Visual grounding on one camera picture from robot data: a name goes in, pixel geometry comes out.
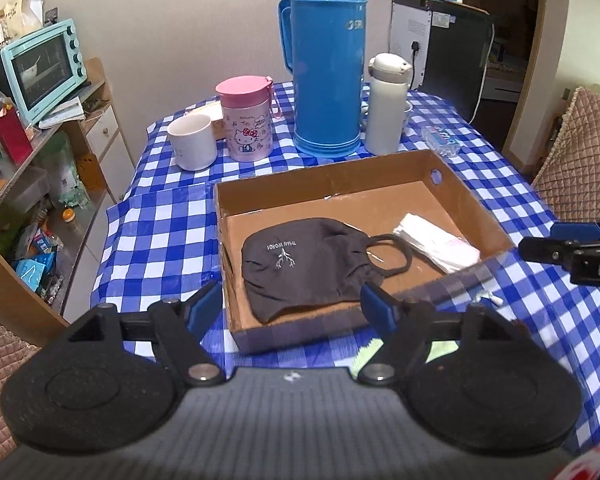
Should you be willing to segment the beige quilted chair right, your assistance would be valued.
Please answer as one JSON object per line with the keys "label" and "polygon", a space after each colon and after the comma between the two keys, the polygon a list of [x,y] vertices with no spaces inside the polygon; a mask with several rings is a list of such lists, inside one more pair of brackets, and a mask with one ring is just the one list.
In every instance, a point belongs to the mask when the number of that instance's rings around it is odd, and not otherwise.
{"label": "beige quilted chair right", "polygon": [[600,94],[576,89],[532,186],[557,219],[600,220]]}

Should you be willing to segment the white folded tissue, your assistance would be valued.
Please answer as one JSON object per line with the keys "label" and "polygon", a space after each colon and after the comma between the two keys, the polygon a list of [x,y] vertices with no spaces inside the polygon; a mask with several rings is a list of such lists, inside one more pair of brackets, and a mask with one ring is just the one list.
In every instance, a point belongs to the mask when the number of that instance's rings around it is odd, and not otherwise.
{"label": "white folded tissue", "polygon": [[416,214],[407,214],[393,229],[393,234],[446,274],[480,262],[479,249]]}

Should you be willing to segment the blue white checkered tablecloth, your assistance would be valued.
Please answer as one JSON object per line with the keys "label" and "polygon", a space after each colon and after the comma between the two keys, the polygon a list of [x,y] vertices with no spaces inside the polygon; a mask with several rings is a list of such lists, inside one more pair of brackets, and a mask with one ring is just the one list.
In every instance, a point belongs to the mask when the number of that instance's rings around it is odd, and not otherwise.
{"label": "blue white checkered tablecloth", "polygon": [[[274,92],[283,117],[274,125],[272,154],[260,162],[234,162],[226,153],[199,172],[174,162],[160,119],[146,133],[146,145],[124,199],[107,212],[108,234],[91,300],[110,302],[123,312],[145,310],[162,298],[187,298],[220,275],[213,188],[222,181],[312,167],[314,157],[291,140],[294,90],[288,82]],[[449,159],[453,171],[498,219],[512,240],[544,236],[554,222],[548,207],[520,173],[452,106],[437,96],[413,92],[413,115],[401,146],[422,148],[419,130],[436,126],[460,141]],[[483,283],[492,304],[506,318],[530,328],[533,339],[578,378],[583,411],[572,446],[580,451],[600,444],[600,290],[576,286],[557,266],[528,263],[508,254]]]}

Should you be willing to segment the black cloth face mask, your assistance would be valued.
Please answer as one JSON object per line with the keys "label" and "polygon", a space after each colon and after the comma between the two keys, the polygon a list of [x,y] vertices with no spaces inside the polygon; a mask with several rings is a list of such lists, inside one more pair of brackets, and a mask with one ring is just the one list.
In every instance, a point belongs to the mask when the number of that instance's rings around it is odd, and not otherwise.
{"label": "black cloth face mask", "polygon": [[[385,269],[367,249],[393,245],[404,265]],[[362,287],[382,284],[411,269],[413,249],[392,233],[369,236],[332,218],[307,218],[253,233],[242,245],[242,279],[254,317],[262,324],[279,316],[355,301]]]}

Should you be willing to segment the brown cardboard box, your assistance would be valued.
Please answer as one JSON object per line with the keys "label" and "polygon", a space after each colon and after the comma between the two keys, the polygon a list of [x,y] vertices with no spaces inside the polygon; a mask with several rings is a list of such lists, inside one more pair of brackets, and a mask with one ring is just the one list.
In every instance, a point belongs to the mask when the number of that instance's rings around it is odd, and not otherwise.
{"label": "brown cardboard box", "polygon": [[214,199],[227,325],[244,353],[363,326],[368,282],[437,301],[513,246],[430,151],[222,182]]}

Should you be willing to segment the small tissue packet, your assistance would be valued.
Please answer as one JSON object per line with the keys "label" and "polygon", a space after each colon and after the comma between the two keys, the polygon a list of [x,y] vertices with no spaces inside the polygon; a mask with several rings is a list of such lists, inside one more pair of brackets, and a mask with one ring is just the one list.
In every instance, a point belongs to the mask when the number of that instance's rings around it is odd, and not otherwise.
{"label": "small tissue packet", "polygon": [[453,133],[439,127],[423,126],[420,135],[428,148],[442,157],[454,157],[462,147]]}

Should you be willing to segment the wooden storage shelf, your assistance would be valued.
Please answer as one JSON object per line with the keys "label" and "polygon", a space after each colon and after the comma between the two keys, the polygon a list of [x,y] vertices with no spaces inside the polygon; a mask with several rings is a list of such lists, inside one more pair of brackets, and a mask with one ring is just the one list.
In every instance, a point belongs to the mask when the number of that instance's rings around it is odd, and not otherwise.
{"label": "wooden storage shelf", "polygon": [[102,60],[86,70],[85,118],[41,132],[20,165],[0,160],[0,325],[38,347],[90,305],[105,210],[134,172]]}

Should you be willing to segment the white ceramic mug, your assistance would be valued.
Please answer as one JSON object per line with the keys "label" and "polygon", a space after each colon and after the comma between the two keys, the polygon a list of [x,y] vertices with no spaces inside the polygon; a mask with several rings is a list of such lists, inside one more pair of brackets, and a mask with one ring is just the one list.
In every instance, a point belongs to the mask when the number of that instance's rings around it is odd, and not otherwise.
{"label": "white ceramic mug", "polygon": [[218,157],[211,118],[189,113],[166,128],[176,164],[186,171],[204,170]]}

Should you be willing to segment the white insulated bottle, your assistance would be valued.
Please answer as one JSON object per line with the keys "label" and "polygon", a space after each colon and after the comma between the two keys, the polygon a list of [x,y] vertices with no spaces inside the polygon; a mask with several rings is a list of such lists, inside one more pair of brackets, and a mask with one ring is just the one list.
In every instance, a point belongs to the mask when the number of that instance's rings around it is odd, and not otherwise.
{"label": "white insulated bottle", "polygon": [[365,147],[373,155],[392,154],[399,151],[413,66],[400,55],[378,53],[370,59],[368,72]]}

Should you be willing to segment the pink Hello Kitty cup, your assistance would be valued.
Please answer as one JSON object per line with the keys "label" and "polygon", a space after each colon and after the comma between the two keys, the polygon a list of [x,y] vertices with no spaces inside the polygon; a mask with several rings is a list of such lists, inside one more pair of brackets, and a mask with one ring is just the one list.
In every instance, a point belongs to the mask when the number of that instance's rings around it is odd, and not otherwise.
{"label": "pink Hello Kitty cup", "polygon": [[228,154],[236,162],[257,162],[273,149],[272,119],[280,112],[269,76],[228,78],[215,87],[223,114]]}

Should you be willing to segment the red box on shelf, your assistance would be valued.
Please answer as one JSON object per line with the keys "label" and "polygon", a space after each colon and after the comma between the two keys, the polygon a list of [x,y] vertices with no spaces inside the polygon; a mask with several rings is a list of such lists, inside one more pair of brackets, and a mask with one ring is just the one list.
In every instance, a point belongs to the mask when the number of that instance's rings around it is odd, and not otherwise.
{"label": "red box on shelf", "polygon": [[21,165],[32,154],[32,145],[15,107],[4,107],[0,110],[0,143],[16,165]]}

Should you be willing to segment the teal toaster oven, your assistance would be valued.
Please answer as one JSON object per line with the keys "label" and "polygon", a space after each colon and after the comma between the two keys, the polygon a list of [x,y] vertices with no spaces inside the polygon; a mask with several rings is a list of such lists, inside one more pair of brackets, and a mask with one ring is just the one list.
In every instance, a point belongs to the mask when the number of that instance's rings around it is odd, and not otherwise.
{"label": "teal toaster oven", "polygon": [[72,18],[12,41],[0,55],[12,100],[27,126],[43,119],[87,80]]}

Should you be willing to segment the blue thermos flask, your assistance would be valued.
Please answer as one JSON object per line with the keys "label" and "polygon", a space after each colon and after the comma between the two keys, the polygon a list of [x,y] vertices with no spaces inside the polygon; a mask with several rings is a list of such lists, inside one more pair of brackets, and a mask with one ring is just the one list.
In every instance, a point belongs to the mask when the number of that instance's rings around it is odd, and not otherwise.
{"label": "blue thermos flask", "polygon": [[294,145],[324,158],[360,146],[367,0],[280,0],[278,24],[294,85]]}

